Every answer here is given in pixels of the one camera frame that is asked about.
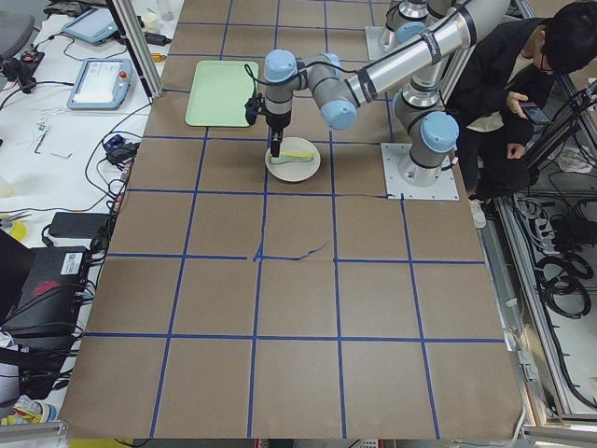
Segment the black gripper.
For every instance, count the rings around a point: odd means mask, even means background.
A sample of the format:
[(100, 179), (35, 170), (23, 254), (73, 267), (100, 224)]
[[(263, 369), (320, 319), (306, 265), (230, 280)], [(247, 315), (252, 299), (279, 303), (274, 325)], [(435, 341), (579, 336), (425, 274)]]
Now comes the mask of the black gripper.
[(290, 124), (292, 112), (292, 97), (284, 100), (274, 100), (265, 97), (264, 112), (266, 122), (271, 128), (271, 156), (277, 157), (284, 141), (284, 129)]

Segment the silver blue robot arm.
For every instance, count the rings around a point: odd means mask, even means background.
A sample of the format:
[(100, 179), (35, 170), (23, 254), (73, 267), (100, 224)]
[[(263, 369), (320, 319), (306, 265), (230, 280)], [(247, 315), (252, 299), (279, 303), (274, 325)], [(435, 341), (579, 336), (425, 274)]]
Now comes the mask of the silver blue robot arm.
[(420, 31), (440, 21), (455, 5), (456, 1), (451, 0), (391, 1), (379, 39), (382, 49), (389, 51), (407, 40), (407, 31)]
[(467, 49), (487, 36), (503, 18), (507, 1), (462, 1), (447, 15), (425, 26), (380, 59), (348, 77), (333, 53), (307, 59), (285, 49), (271, 51), (265, 61), (265, 94), (259, 113), (271, 131), (270, 154), (281, 157), (284, 129), (289, 125), (293, 95), (308, 90), (327, 126), (334, 131), (351, 127), (357, 109), (375, 100), (397, 82), (421, 69), (434, 67), (458, 49)]

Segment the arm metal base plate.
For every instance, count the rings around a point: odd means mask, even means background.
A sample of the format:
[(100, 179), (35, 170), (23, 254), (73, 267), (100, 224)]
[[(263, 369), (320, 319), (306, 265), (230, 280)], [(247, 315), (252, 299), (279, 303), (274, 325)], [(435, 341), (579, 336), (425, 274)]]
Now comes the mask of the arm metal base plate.
[(411, 144), (383, 143), (386, 195), (394, 200), (458, 201), (453, 165), (446, 155), (435, 168), (423, 168), (410, 157)]
[(386, 26), (367, 26), (365, 36), (370, 62), (379, 60), (398, 46), (396, 32)]

